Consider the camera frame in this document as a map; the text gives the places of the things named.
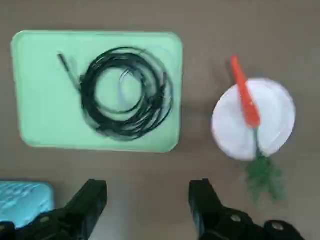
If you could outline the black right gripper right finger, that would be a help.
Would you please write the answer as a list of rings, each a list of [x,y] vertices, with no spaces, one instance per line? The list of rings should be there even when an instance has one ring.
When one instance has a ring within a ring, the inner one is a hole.
[[[257,225],[245,212],[224,206],[208,179],[191,180],[188,202],[199,240],[302,240],[282,220]]]

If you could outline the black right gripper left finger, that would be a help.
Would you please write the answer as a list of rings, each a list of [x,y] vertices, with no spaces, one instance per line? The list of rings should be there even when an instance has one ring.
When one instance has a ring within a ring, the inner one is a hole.
[[[88,240],[108,201],[105,180],[89,179],[61,208],[39,214],[31,223],[16,228],[0,223],[2,240]]]

